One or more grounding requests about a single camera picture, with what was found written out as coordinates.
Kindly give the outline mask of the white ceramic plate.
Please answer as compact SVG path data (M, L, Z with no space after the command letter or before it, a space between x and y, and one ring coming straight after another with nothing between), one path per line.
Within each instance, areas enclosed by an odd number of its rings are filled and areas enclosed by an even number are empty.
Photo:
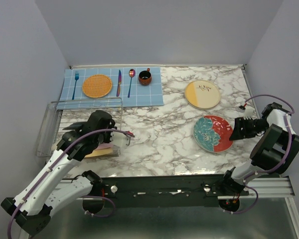
M206 115L197 120L193 127L193 137L204 150L220 153L229 149L234 141L229 138L233 133L231 125L222 117Z

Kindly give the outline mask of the cream and yellow plate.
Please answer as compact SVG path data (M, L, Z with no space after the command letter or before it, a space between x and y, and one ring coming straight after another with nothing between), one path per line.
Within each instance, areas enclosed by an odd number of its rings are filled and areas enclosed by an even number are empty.
M221 99L218 87L205 80L190 82L186 86L184 94L190 105L203 110L215 107Z

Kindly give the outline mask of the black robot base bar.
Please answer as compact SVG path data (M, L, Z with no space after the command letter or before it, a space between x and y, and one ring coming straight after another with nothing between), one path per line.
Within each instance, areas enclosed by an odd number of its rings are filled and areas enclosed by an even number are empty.
M105 177L89 193L111 199L118 208L218 207L222 197L249 193L222 174Z

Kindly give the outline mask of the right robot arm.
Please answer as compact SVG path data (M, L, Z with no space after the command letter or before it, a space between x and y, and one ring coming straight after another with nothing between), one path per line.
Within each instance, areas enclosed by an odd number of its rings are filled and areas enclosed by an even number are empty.
M268 104L259 119L250 116L235 119L231 141L248 139L263 133L250 154L250 162L226 171L219 183L225 195L241 193L255 178L282 174L299 152L299 136L291 126L292 113L278 103Z

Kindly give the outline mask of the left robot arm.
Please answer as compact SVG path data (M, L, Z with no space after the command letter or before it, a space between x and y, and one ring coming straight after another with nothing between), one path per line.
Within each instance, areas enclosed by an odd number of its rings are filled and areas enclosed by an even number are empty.
M63 207L78 198L93 198L103 208L107 202L104 183L93 171L85 171L74 181L56 191L55 188L75 166L100 145L121 146L132 134L121 131L115 126L112 116L102 110L93 112L86 122L77 122L68 127L52 156L32 180L15 197L7 197L1 207L11 216L7 236L12 237L12 223L33 238L50 222L51 218Z

